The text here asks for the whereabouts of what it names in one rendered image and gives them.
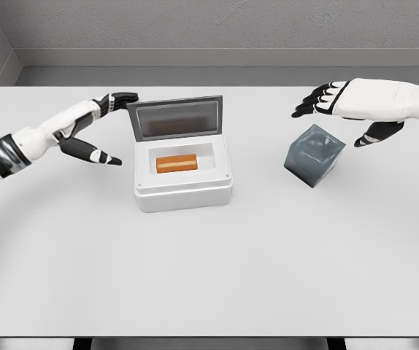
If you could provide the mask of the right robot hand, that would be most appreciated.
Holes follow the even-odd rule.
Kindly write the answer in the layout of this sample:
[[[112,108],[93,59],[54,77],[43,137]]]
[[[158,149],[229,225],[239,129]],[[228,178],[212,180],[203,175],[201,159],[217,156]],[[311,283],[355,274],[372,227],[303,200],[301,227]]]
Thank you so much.
[[[354,146],[384,141],[404,127],[412,84],[384,79],[329,82],[315,88],[291,117],[307,114],[336,115],[346,120],[371,120],[372,124]]]

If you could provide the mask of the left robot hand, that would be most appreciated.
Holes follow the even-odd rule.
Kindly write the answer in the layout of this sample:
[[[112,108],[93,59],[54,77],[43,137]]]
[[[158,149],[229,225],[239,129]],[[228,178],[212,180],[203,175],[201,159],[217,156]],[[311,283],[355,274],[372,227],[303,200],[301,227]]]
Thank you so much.
[[[75,136],[107,114],[126,109],[128,104],[137,102],[137,93],[110,93],[101,99],[83,101],[70,107],[43,124],[53,134],[62,153],[89,163],[121,166],[122,160],[108,155],[96,146]]]

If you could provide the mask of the translucent grey cube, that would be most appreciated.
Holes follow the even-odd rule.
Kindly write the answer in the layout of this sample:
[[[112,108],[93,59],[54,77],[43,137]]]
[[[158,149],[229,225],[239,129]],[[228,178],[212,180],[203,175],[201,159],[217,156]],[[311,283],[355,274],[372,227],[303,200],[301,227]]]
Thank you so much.
[[[343,141],[313,124],[290,145],[284,168],[314,188],[336,165],[345,146]]]

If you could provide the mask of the grey box lid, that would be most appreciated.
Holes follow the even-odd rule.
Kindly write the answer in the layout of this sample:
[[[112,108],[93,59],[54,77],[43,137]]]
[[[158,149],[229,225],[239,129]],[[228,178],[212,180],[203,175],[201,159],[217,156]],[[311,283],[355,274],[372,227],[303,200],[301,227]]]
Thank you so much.
[[[138,142],[222,133],[222,96],[140,101],[127,110]]]

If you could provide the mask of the orange cylinder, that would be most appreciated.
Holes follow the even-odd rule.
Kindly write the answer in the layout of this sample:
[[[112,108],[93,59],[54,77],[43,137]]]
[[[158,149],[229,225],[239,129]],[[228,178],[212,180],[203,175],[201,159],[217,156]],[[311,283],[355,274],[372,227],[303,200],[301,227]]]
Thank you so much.
[[[196,154],[157,157],[155,165],[158,174],[198,169]]]

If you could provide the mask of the white box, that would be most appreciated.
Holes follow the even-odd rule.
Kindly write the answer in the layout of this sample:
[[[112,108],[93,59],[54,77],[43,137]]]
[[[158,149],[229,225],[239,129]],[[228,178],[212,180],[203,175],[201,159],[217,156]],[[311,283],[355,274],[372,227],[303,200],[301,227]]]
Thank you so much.
[[[160,174],[157,158],[195,154],[197,169]],[[222,135],[135,145],[134,194],[145,213],[226,205],[234,179]]]

